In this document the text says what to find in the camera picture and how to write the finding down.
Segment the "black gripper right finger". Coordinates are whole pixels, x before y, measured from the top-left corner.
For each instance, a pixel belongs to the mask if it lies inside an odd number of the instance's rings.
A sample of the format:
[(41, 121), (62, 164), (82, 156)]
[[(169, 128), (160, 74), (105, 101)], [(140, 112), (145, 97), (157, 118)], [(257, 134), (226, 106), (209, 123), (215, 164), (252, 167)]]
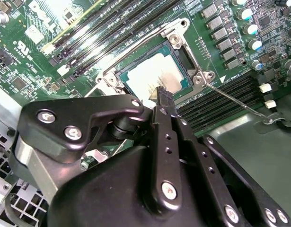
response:
[(164, 95), (179, 141), (199, 170), (208, 223), (212, 227), (291, 227), (291, 218), (280, 205), (214, 138), (197, 138), (176, 113), (173, 94), (165, 91)]

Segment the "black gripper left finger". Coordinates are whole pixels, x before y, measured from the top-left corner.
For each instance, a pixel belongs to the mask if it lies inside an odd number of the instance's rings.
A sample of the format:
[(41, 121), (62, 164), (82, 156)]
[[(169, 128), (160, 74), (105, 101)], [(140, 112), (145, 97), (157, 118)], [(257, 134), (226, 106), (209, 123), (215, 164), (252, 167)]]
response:
[(134, 105), (128, 94), (32, 102), (21, 111), (18, 132), (27, 145), (66, 165), (88, 148), (133, 140), (129, 148), (145, 147), (150, 154), (145, 206), (153, 213), (174, 213), (182, 206), (179, 148), (165, 91), (156, 89), (152, 109)]

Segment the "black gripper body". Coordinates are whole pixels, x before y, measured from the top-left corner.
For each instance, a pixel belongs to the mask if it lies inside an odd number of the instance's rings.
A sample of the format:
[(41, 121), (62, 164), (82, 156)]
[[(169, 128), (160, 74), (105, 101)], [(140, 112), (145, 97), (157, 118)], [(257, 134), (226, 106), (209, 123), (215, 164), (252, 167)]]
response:
[(149, 189), (150, 154), (129, 148), (64, 184), (47, 214), (49, 227), (218, 227), (217, 213), (195, 164), (180, 163), (183, 204), (162, 219), (143, 202)]

